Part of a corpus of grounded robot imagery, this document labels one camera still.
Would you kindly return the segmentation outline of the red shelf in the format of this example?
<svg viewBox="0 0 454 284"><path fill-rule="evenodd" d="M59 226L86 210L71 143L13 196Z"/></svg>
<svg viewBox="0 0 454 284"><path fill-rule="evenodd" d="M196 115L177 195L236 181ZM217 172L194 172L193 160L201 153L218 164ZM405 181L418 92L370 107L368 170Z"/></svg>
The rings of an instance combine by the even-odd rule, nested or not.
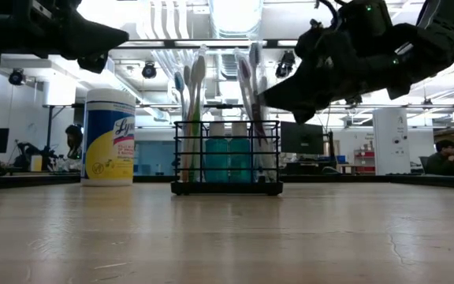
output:
<svg viewBox="0 0 454 284"><path fill-rule="evenodd" d="M374 151L355 150L354 151L354 172L358 175L375 174Z"/></svg>

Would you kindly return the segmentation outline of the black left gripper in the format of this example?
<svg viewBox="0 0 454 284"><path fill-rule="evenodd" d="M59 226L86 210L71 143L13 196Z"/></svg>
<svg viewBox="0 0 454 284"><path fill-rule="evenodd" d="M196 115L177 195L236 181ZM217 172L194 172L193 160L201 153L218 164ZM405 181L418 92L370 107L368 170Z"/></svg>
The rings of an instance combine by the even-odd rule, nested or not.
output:
<svg viewBox="0 0 454 284"><path fill-rule="evenodd" d="M82 0L0 0L0 65L4 53L60 55L101 73L108 51L129 40L126 31L89 21Z"/></svg>

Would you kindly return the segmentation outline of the seated person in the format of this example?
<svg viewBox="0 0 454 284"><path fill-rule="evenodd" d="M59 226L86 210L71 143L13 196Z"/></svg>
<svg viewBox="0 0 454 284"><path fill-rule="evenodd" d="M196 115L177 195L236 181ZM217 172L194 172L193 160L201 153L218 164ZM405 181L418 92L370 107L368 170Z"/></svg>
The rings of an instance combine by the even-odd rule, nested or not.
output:
<svg viewBox="0 0 454 284"><path fill-rule="evenodd" d="M436 143L436 152L427 159L426 173L454 176L454 142L441 140Z"/></svg>

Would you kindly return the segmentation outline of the small blue mouthwash bottle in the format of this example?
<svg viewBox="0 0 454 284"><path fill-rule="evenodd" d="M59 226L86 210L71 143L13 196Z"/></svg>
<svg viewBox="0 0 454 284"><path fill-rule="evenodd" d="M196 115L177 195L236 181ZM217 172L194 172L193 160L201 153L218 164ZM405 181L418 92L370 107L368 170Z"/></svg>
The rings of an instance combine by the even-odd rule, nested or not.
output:
<svg viewBox="0 0 454 284"><path fill-rule="evenodd" d="M247 124L245 122L233 123L233 138L229 142L230 155L230 181L232 183L248 183L251 181L251 156L250 141L247 138Z"/></svg>
<svg viewBox="0 0 454 284"><path fill-rule="evenodd" d="M223 183L229 181L228 151L229 142L225 139L225 125L223 123L210 124L208 139L205 142L206 181Z"/></svg>

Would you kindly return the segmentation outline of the toothbrushes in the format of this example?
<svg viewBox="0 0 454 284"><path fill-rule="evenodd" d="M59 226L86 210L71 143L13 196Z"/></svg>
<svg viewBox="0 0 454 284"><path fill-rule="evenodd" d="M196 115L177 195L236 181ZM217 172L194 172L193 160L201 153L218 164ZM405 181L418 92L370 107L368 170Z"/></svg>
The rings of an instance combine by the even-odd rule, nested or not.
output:
<svg viewBox="0 0 454 284"><path fill-rule="evenodd" d="M274 172L269 170L269 167L273 165L270 155L271 146L266 136L264 124L262 123L262 107L259 98L256 60L251 59L251 54L247 56L238 48L235 49L234 54L237 62L237 78L240 83L244 107L248 118L251 120L254 149L258 152L255 155L258 167L262 168L263 175L267 181L274 181Z"/></svg>

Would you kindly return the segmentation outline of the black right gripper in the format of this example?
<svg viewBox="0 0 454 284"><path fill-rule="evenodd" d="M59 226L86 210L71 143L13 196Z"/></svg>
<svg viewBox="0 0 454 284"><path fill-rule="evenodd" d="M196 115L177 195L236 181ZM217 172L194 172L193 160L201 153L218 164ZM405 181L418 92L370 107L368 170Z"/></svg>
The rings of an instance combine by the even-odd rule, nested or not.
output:
<svg viewBox="0 0 454 284"><path fill-rule="evenodd" d="M295 48L299 68L262 93L266 106L289 110L305 124L337 99L380 89L395 99L411 90L397 51L415 38L413 24L393 24L384 0L316 0L320 5L333 16L330 26L310 21Z"/></svg>

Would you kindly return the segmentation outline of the Lysol wipes canister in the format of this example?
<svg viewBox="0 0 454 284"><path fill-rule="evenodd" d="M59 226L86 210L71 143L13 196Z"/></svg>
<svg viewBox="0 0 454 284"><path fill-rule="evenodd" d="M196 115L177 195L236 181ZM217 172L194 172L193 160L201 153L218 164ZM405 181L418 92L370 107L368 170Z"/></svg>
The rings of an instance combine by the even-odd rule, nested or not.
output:
<svg viewBox="0 0 454 284"><path fill-rule="evenodd" d="M136 99L113 88L87 93L81 184L129 186L134 177Z"/></svg>

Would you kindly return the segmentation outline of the black ceiling spotlight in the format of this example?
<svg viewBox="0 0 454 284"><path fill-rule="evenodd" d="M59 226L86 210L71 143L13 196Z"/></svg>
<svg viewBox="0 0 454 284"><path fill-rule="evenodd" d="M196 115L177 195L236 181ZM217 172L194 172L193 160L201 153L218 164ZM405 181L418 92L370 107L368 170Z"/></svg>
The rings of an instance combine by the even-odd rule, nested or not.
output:
<svg viewBox="0 0 454 284"><path fill-rule="evenodd" d="M15 68L11 72L8 78L8 82L14 86L21 86L26 83L26 76L24 75L24 70Z"/></svg>
<svg viewBox="0 0 454 284"><path fill-rule="evenodd" d="M145 62L142 69L142 77L145 79L153 79L157 75L157 69L155 68L155 62Z"/></svg>
<svg viewBox="0 0 454 284"><path fill-rule="evenodd" d="M285 50L281 60L277 64L275 76L278 79L284 79L288 77L292 71L293 66L296 64L296 58L291 50Z"/></svg>

